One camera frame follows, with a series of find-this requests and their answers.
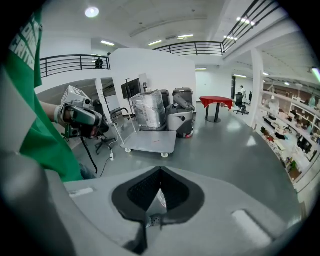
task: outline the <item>black container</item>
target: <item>black container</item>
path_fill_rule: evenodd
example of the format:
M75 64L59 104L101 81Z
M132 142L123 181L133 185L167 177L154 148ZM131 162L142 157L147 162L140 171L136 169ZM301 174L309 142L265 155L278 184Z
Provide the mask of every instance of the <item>black container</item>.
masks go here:
M170 105L169 91L168 90L160 90L160 92L162 94L162 101L163 101L164 109L167 109L167 107Z
M192 102L192 95L194 94L193 91L190 88L177 88L173 91L172 96L180 95L186 102L193 104Z

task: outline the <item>black cable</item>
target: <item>black cable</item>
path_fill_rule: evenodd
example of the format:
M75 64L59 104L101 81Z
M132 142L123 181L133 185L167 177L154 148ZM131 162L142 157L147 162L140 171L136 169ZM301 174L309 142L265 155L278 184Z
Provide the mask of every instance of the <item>black cable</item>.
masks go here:
M84 145L84 148L85 148L86 152L88 153L88 155L89 155L89 157L90 157L91 162L93 163L93 166L94 166L94 168L95 168L95 174L97 174L97 173L98 173L98 168L97 168L94 160L93 160L92 157L91 157L90 151L89 151L89 149L88 149L88 147L87 147L87 145L86 145L86 143L85 143L85 141L84 141L84 138L83 138L83 137L80 137L80 138L81 138L82 144Z
M102 176L102 174L104 174L104 171L105 171L105 168L106 168L107 162L108 162L108 160L109 160L110 158L111 158L111 157L109 157L109 158L105 161L105 164L104 164L104 167L103 167L103 171L102 171L102 173L101 173L100 177Z

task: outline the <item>red tablecloth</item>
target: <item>red tablecloth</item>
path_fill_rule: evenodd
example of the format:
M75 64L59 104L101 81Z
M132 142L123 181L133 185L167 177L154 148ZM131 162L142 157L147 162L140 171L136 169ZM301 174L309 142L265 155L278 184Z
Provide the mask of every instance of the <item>red tablecloth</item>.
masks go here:
M217 97L217 96L201 96L200 100L202 104L204 105L204 108L208 107L211 103L223 103L227 105L229 110L232 107L232 100L230 98L225 97Z

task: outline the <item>wrapped package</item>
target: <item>wrapped package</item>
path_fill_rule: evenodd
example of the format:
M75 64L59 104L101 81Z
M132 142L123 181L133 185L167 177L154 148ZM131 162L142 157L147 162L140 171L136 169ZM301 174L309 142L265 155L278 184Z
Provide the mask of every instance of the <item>wrapped package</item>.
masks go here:
M159 130L166 122L166 110L159 90L143 92L131 98L140 130Z

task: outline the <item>black screen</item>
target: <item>black screen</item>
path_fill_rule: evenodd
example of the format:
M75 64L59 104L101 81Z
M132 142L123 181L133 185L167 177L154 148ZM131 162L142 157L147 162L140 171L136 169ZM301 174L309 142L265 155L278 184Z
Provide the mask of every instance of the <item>black screen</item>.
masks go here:
M128 97L130 99L133 96L139 94L141 92L139 78L121 85L121 89L124 99L128 99Z

